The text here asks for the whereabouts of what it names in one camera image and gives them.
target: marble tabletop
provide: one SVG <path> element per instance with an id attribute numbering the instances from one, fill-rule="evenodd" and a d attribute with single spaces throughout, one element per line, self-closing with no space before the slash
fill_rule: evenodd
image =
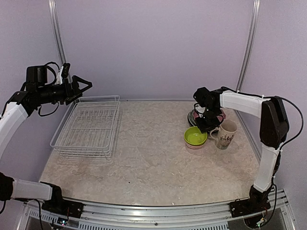
<path id="1" fill-rule="evenodd" d="M 238 125 L 228 149 L 208 139 L 202 149 L 185 146 L 187 115 L 193 102 L 121 102 L 121 123 L 113 162 L 63 163 L 51 153 L 42 182 L 62 188 L 63 196 L 101 203 L 171 206 L 206 204 L 248 197 L 258 162 Z"/>

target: purple wall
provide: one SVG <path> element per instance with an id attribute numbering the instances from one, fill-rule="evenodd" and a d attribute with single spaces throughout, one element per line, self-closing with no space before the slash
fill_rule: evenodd
<path id="1" fill-rule="evenodd" d="M 57 1 L 72 70 L 93 82 L 86 95 L 191 99 L 235 87 L 252 0 Z"/>
<path id="2" fill-rule="evenodd" d="M 262 0 L 259 23 L 243 91 L 279 95 L 307 114 L 307 1 Z M 290 121 L 289 137 L 300 128 L 298 112 L 284 103 Z M 259 142 L 259 121 L 244 115 Z M 307 131 L 284 147 L 277 185 L 284 188 L 298 229 L 307 229 Z"/>
<path id="3" fill-rule="evenodd" d="M 26 68 L 48 61 L 59 63 L 47 1 L 0 2 L 0 110 L 25 81 Z M 43 108 L 46 112 L 53 107 Z M 49 142 L 65 107 L 52 116 L 34 112 L 17 130 L 0 160 L 0 172 L 38 181 L 50 154 Z M 7 202 L 0 229 L 11 230 L 21 202 Z"/>

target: mug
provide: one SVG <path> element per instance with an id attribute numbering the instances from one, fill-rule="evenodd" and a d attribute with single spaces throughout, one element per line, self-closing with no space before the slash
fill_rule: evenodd
<path id="1" fill-rule="evenodd" d="M 221 150 L 228 148 L 230 142 L 235 136 L 238 127 L 235 122 L 231 120 L 225 120 L 217 127 L 209 132 L 210 137 L 215 140 L 215 145 Z M 218 131 L 217 136 L 213 137 L 212 132 Z"/>

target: bowl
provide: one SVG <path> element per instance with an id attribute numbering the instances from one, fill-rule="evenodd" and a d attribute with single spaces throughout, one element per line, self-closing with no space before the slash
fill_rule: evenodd
<path id="1" fill-rule="evenodd" d="M 207 140 L 207 132 L 201 133 L 197 126 L 190 127 L 184 133 L 184 140 L 187 144 L 192 146 L 201 146 Z"/>

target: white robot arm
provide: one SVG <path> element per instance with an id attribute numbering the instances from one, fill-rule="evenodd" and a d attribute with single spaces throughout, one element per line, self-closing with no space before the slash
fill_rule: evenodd
<path id="1" fill-rule="evenodd" d="M 278 97 L 259 97 L 234 92 L 226 87 L 215 91 L 199 88 L 194 99 L 200 105 L 202 116 L 196 118 L 199 129 L 204 132 L 220 124 L 216 116 L 220 108 L 230 108 L 260 118 L 262 154 L 258 175 L 249 192 L 249 199 L 230 203 L 233 217 L 269 209 L 268 194 L 272 188 L 274 174 L 279 167 L 280 149 L 289 131 L 289 123 L 283 102 Z"/>
<path id="2" fill-rule="evenodd" d="M 0 159 L 6 149 L 12 136 L 18 127 L 29 117 L 34 110 L 47 103 L 69 104 L 82 93 L 92 87 L 92 83 L 85 81 L 77 76 L 72 77 L 72 83 L 68 82 L 69 63 L 65 63 L 59 68 L 59 73 L 48 66 L 55 64 L 47 63 L 43 66 L 32 66 L 27 68 L 26 82 L 20 91 L 14 95 L 5 104 L 3 113 L 0 116 Z M 54 74 L 52 83 L 47 83 L 47 69 Z M 80 89 L 79 82 L 87 86 Z M 40 199 L 45 201 L 42 208 L 54 213 L 69 215 L 80 218 L 83 205 L 79 202 L 71 202 L 64 200 L 60 187 L 47 184 L 24 181 L 5 176 L 0 173 L 0 200 L 6 201 L 10 199 L 31 200 Z"/>

